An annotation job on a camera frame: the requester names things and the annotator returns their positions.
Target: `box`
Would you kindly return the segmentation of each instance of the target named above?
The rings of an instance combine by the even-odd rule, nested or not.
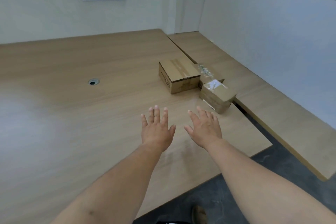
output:
[[[187,57],[181,57],[160,61],[159,76],[170,94],[175,94],[197,88],[201,74]]]
[[[204,83],[211,82],[216,79],[220,83],[224,81],[223,76],[218,73],[211,65],[207,63],[194,64],[195,68],[200,72],[201,77],[199,79],[198,88],[202,90]]]
[[[213,110],[221,114],[231,105],[237,94],[218,80],[205,83],[199,97],[203,99]]]

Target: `wooden desk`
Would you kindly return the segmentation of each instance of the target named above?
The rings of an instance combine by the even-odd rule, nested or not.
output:
[[[140,145],[155,104],[177,129],[138,216],[219,174],[183,129],[198,89],[170,95],[158,76],[159,60],[182,55],[160,30],[0,45],[0,223],[51,221]],[[271,145],[233,105],[220,123],[249,156]]]
[[[244,67],[199,32],[169,35],[196,62],[209,62],[236,101],[321,180],[336,171],[336,131]]]

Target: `person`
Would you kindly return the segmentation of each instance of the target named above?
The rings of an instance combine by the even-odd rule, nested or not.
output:
[[[218,118],[197,107],[185,130],[217,164],[237,205],[250,224],[336,223],[336,215],[283,177],[262,167],[222,138]],[[155,165],[170,146],[176,126],[168,128],[168,109],[141,115],[142,144],[112,167],[65,208],[52,224],[131,224],[136,218]],[[206,223],[200,208],[193,221]]]

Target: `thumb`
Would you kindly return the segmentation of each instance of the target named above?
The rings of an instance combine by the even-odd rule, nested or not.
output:
[[[170,132],[171,137],[174,137],[175,130],[176,130],[176,125],[171,125],[170,128],[169,128],[169,132]]]
[[[187,131],[187,133],[189,134],[189,136],[191,137],[191,139],[193,139],[194,137],[194,130],[191,126],[189,125],[185,125],[184,129]]]

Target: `foot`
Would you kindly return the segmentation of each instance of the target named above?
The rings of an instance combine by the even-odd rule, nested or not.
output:
[[[204,208],[196,205],[191,211],[192,224],[207,224],[208,218]]]

